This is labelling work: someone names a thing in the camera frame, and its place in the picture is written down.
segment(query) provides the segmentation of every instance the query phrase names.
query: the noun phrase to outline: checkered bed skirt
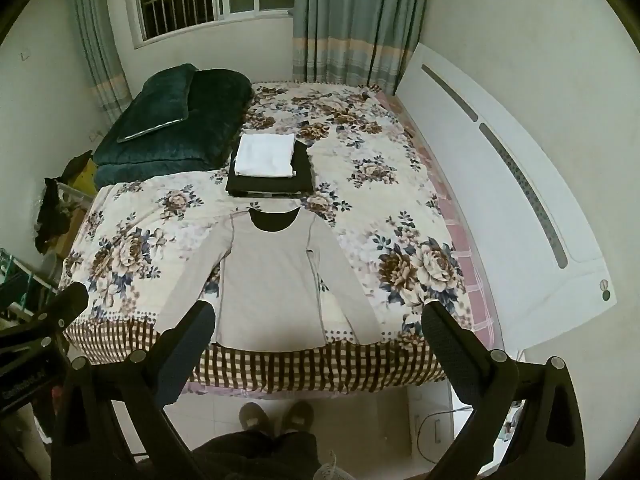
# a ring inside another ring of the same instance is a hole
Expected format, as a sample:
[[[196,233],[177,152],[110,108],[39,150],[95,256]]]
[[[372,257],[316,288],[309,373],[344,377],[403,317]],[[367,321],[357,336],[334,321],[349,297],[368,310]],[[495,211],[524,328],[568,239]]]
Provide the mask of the checkered bed skirt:
[[[147,321],[76,322],[65,332],[92,364],[122,361],[134,350],[149,350],[158,338]],[[358,345],[335,341],[295,352],[247,352],[210,345],[191,381],[251,392],[376,392],[389,386],[444,378],[426,342],[389,341]]]

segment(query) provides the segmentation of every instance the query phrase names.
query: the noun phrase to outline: cable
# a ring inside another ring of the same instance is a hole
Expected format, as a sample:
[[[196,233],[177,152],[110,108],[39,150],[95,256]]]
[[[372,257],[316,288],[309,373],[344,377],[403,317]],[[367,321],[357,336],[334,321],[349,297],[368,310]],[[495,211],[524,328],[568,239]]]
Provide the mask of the cable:
[[[428,418],[431,418],[432,416],[436,416],[436,415],[447,415],[447,413],[466,412],[468,410],[472,410],[473,408],[474,408],[473,406],[462,406],[462,408],[456,408],[455,410],[447,410],[446,412],[437,412],[437,413],[431,413],[431,415],[427,415],[420,423],[420,427],[418,428],[418,432],[415,436],[415,444],[418,448],[418,453],[420,453],[420,456],[423,459],[425,459],[427,462],[431,462],[433,465],[437,463],[431,460],[430,458],[425,457],[422,454],[422,451],[420,450],[420,432],[422,431],[422,427],[424,426],[424,423],[427,421]]]

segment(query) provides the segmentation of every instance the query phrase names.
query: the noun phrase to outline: long-sleeve shirt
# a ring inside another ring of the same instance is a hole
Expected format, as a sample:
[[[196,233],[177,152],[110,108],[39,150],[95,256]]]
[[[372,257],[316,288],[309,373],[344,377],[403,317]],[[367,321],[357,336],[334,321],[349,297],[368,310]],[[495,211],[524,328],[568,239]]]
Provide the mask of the long-sleeve shirt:
[[[220,263],[220,306],[214,341],[228,348],[284,352],[324,346],[322,278],[360,344],[380,341],[375,313],[331,229],[300,208],[279,231],[256,227],[249,212],[216,224],[191,255],[156,322],[174,327]]]

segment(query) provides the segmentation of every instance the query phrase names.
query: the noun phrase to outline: foot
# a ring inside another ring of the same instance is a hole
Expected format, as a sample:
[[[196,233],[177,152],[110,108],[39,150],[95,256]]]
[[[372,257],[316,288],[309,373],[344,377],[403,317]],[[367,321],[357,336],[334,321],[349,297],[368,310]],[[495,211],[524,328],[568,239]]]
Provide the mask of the foot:
[[[273,428],[269,417],[255,402],[248,402],[240,408],[239,418],[243,430],[260,431],[273,437]]]
[[[280,433],[291,431],[309,431],[314,423],[314,409],[311,404],[300,400],[296,402],[282,419],[282,430]]]

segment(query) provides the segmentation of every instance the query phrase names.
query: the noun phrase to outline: wall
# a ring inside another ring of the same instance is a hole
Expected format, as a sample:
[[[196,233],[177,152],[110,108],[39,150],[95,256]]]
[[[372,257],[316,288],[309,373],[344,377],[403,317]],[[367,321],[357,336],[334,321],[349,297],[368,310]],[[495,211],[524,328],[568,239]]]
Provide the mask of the wall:
[[[0,45],[0,246],[32,266],[44,178],[106,129],[69,16],[66,0],[31,0]]]
[[[135,48],[140,28],[135,0],[108,0],[108,3],[116,46],[133,95],[159,70],[186,62],[201,70],[237,70],[253,82],[292,79],[290,16],[207,23]]]
[[[618,304],[527,352],[568,362],[597,478],[640,416],[640,54],[605,0],[428,0],[422,42],[536,139],[604,252]]]

